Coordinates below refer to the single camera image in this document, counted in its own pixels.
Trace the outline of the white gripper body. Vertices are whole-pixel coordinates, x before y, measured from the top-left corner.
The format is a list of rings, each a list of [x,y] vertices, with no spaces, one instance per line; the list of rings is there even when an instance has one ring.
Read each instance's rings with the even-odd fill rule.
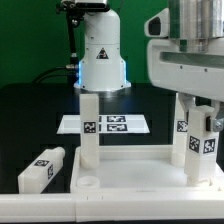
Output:
[[[153,39],[147,66],[154,86],[224,102],[224,38],[211,40],[207,53],[182,53],[168,39]]]

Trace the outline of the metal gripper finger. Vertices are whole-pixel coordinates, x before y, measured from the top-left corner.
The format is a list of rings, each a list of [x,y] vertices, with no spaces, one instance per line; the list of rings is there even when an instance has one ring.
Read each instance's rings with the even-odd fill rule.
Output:
[[[186,93],[179,93],[180,112],[185,122],[189,120],[190,109],[196,106],[196,97]]]
[[[221,132],[224,129],[224,102],[211,101],[213,111],[206,118],[206,130]]]

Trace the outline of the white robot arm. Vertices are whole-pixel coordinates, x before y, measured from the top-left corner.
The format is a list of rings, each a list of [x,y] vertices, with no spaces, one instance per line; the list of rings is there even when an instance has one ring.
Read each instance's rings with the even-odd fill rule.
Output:
[[[165,0],[167,7],[126,27],[137,64],[147,64],[150,83],[185,95],[224,102],[224,0]],[[117,14],[103,2],[78,0],[86,11],[80,87],[116,91],[129,85],[119,53]]]

